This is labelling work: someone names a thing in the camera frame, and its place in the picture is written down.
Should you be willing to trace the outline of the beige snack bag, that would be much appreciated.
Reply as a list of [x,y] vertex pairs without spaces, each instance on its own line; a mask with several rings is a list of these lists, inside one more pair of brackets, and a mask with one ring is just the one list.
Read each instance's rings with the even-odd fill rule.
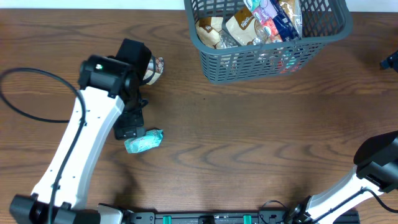
[[199,19],[195,24],[195,28],[202,43],[211,49],[223,50],[238,46],[237,42],[223,28],[222,17]]
[[226,22],[229,34],[240,45],[269,44],[271,41],[262,24],[244,6]]
[[154,84],[163,74],[163,71],[164,71],[164,59],[162,57],[155,58],[154,56],[152,56],[143,78],[143,84],[145,85]]

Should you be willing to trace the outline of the teal wet wipes pack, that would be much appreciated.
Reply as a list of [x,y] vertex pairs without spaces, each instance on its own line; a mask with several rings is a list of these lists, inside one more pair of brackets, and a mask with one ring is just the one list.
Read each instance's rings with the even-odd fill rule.
[[153,129],[147,131],[142,137],[125,140],[124,145],[128,153],[137,154],[160,146],[163,137],[163,130]]

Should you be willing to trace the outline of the multicolour tissue pack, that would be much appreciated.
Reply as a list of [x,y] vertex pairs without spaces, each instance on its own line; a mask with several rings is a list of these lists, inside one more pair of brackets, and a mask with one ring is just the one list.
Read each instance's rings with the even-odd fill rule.
[[244,4],[262,24],[271,41],[270,44],[301,39],[279,1],[244,0]]

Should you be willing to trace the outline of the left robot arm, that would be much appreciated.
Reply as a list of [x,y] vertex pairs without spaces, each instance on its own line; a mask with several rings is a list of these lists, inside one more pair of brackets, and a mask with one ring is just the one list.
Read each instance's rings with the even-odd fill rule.
[[130,211],[86,206],[90,180],[110,132],[117,139],[142,136],[139,88],[155,65],[142,43],[125,39],[115,56],[92,55],[80,67],[71,118],[43,177],[28,196],[15,195],[9,211],[18,223],[128,223]]

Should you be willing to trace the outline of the orange biscuit roll pack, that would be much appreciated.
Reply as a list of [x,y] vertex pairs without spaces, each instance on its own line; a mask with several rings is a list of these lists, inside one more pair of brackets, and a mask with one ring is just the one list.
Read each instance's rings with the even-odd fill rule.
[[279,0],[279,4],[290,18],[299,36],[302,37],[303,21],[299,0]]

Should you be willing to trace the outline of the dark grey plastic basket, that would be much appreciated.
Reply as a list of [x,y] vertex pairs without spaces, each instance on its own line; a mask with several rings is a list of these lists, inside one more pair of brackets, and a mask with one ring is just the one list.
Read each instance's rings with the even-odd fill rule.
[[324,46],[342,40],[353,29],[345,0],[300,1],[300,40],[216,50],[200,39],[195,24],[206,17],[223,22],[244,7],[243,1],[185,0],[190,38],[199,50],[201,69],[213,84],[289,74],[305,66]]

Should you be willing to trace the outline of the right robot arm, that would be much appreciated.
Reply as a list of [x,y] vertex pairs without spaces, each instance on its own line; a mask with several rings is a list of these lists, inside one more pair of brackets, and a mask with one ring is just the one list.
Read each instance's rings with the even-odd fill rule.
[[339,182],[320,194],[307,197],[283,222],[333,223],[369,198],[375,198],[388,212],[397,213],[380,199],[382,194],[397,189],[397,131],[365,140],[353,162],[353,168]]

